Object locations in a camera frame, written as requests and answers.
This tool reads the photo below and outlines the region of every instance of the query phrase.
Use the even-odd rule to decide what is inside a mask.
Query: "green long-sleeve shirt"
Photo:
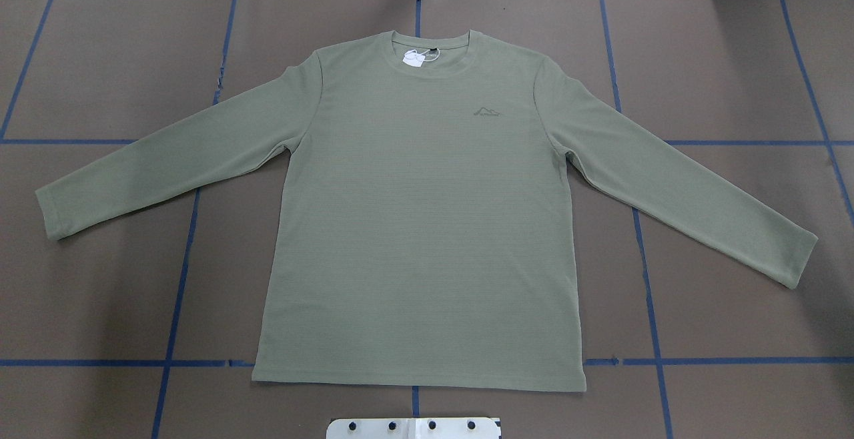
[[[566,159],[788,288],[817,241],[544,54],[477,31],[323,47],[36,195],[60,239],[284,148],[259,381],[586,390]]]

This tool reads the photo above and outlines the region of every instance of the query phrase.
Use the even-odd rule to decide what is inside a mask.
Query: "shirt's right sleeve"
[[[679,152],[546,58],[534,102],[555,151],[596,189],[794,289],[815,234]]]
[[[320,103],[315,51],[281,76],[147,135],[36,190],[48,238],[82,229],[295,150]]]

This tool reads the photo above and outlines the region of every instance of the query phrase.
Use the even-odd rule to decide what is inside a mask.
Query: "mountain logo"
[[[481,107],[479,111],[476,111],[475,115],[493,115],[494,116],[494,115],[501,115],[501,114],[497,113],[497,111],[494,111],[492,109]]]

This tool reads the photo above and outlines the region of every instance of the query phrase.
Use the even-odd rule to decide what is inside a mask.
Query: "crew neckline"
[[[478,57],[478,51],[480,50],[480,38],[481,33],[472,29],[457,37],[440,39],[412,37],[411,35],[403,35],[397,31],[387,31],[380,34],[380,43],[382,44],[382,55],[385,56],[388,64],[397,71],[414,77],[442,78],[466,71],[475,62],[476,57]],[[468,49],[466,50],[466,55],[458,59],[457,62],[441,65],[436,68],[423,68],[404,64],[402,58],[397,57],[394,53],[394,43],[418,47],[419,49],[456,49],[457,47],[465,46],[468,46]]]

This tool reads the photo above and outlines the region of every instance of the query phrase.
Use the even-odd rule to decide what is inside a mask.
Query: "white mounting plate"
[[[469,429],[469,421],[475,428]],[[430,429],[430,422],[435,428]],[[394,429],[388,427],[394,423]],[[326,439],[500,439],[499,418],[350,418],[334,420]]]

